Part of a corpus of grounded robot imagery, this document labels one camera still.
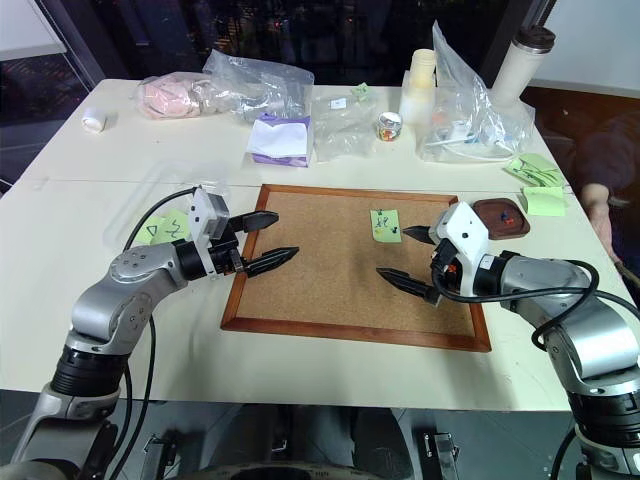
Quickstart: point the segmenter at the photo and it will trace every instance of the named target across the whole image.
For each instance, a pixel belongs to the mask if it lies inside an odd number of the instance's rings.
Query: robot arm
[[[36,477],[53,470],[57,474],[51,478],[104,476],[117,433],[106,418],[115,409],[127,360],[155,307],[191,280],[241,272],[251,277],[291,259],[297,247],[272,250],[253,261],[237,250],[236,232],[277,220],[272,212],[229,218],[222,197],[198,188],[189,212],[192,240],[118,255],[104,278],[75,303],[73,327],[53,379],[44,386],[9,466],[17,473],[2,475],[28,478],[35,469],[41,472]]]
[[[433,228],[409,227],[404,233],[436,246],[431,263],[433,286],[404,272],[379,268],[380,275],[397,288],[434,305],[441,296],[461,302],[501,301],[503,308],[536,329],[566,315],[542,335],[567,391],[576,435],[588,463],[581,467],[584,476],[580,478],[640,475],[638,344],[625,320],[596,296],[571,309],[590,285],[584,271],[563,260],[533,259],[512,252],[488,255],[488,231],[465,203],[453,205]],[[536,290],[548,288],[560,291],[533,296]],[[572,293],[571,288],[581,290]],[[522,293],[531,295],[517,298]]]

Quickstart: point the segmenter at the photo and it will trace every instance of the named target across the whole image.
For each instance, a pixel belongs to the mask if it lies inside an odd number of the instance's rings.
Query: person's arm
[[[611,219],[609,218],[609,189],[599,183],[589,183],[582,187],[580,203],[584,208],[591,226],[602,242],[607,254],[614,262],[620,261],[613,251]]]
[[[636,180],[638,142],[640,112],[616,117],[581,139],[576,152],[578,190],[592,183],[610,192],[631,185]]]

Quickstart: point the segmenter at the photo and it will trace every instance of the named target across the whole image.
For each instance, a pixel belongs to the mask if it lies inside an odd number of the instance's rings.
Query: thermos lid
[[[540,25],[533,25],[520,27],[513,38],[513,44],[532,53],[547,53],[553,47],[555,39],[556,36],[551,30]]]

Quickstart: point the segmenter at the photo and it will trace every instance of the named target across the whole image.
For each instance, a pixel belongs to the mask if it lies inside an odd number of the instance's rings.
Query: cork surface
[[[323,324],[473,337],[468,305],[443,299],[436,309],[376,272],[378,266],[392,267],[430,283],[433,247],[405,235],[402,243],[376,242],[369,211],[397,210],[400,228],[432,225],[454,197],[405,196],[410,199],[271,191],[260,208],[278,212],[280,220],[259,232],[253,258],[281,246],[298,246],[300,252],[280,268],[242,282],[235,316],[302,322],[307,331],[309,324]]]

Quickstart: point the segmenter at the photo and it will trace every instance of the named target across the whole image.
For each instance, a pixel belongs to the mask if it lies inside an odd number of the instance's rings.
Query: green sticky note
[[[158,231],[151,239],[151,245],[173,242],[181,238],[187,238],[187,235],[189,235],[187,214],[173,209],[158,227]]]
[[[158,228],[164,222],[164,217],[151,216],[146,222],[142,224],[142,227],[138,231],[134,242],[141,243],[143,245],[149,245],[153,236],[158,233]]]
[[[369,95],[369,85],[362,82],[360,85],[351,89],[351,94],[360,102]]]
[[[400,243],[400,222],[397,210],[370,210],[373,239],[382,243]]]
[[[537,153],[519,155],[505,167],[505,170],[539,187],[561,187],[565,183],[560,169]]]
[[[564,192],[562,187],[524,187],[529,215],[563,217],[565,214]]]

